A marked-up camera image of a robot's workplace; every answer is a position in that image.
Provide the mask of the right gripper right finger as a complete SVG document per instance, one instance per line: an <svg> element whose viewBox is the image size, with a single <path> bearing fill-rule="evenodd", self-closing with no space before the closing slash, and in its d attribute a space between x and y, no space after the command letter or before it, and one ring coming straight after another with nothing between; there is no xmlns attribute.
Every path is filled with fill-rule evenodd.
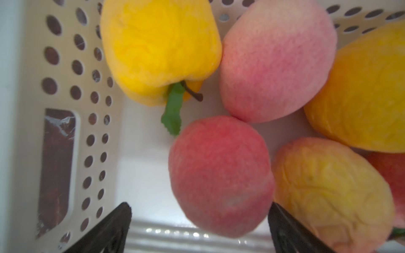
<svg viewBox="0 0 405 253"><path fill-rule="evenodd" d="M272 203L267 220L277 253L334 253L276 202Z"/></svg>

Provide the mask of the yellow peach with leaf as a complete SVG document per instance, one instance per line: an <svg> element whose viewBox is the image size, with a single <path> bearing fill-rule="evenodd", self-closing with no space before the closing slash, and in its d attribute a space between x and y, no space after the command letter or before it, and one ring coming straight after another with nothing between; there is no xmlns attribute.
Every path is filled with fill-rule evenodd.
<svg viewBox="0 0 405 253"><path fill-rule="evenodd" d="M405 23L373 30L336 53L328 80L304 107L322 135L368 151L405 150Z"/></svg>

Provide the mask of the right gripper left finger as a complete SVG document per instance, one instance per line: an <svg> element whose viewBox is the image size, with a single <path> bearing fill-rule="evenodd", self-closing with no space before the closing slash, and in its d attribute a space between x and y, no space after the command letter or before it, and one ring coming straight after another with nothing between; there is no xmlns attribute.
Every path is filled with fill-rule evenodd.
<svg viewBox="0 0 405 253"><path fill-rule="evenodd" d="M131 207L121 203L66 252L123 253L131 218Z"/></svg>

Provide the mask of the white perforated plastic basket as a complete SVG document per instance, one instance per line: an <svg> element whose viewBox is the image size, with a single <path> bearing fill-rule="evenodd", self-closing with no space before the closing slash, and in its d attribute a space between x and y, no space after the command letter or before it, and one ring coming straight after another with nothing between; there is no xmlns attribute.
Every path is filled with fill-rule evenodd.
<svg viewBox="0 0 405 253"><path fill-rule="evenodd" d="M124 253L276 253L267 220L228 239L185 217L163 108L129 100L113 80L102 8L1 2L1 252L66 253L126 202Z"/></svg>

